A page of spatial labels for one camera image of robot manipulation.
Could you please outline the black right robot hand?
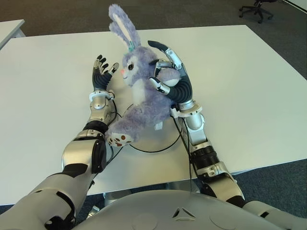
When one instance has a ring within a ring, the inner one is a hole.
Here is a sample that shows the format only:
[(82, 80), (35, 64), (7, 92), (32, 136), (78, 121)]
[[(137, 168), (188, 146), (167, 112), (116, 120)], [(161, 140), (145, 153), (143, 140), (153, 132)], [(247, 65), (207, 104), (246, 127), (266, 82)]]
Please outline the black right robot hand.
[[(188, 73), (185, 69), (185, 66), (179, 56), (175, 53), (174, 50), (168, 46), (159, 43), (157, 41), (148, 41), (148, 45), (157, 48), (163, 52), (168, 61), (162, 59), (156, 59), (150, 62), (150, 65), (154, 65), (154, 76), (149, 78), (150, 83), (153, 87), (160, 93), (166, 95), (168, 98), (174, 102), (181, 104), (185, 103), (192, 99), (192, 85), (190, 83)], [(161, 73), (161, 69), (172, 69), (179, 72), (180, 79), (175, 84), (175, 86), (167, 86), (166, 83), (163, 83), (160, 79), (157, 78), (158, 74)]]

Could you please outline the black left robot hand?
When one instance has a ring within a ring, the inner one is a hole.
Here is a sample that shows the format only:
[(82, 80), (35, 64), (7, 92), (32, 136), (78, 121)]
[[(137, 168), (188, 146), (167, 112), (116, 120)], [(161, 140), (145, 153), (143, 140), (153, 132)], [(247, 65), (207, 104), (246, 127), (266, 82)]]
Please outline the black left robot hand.
[(119, 69), (119, 63), (114, 63), (109, 69), (106, 58), (99, 55), (94, 61), (92, 72), (92, 84), (94, 90), (106, 90), (113, 74)]

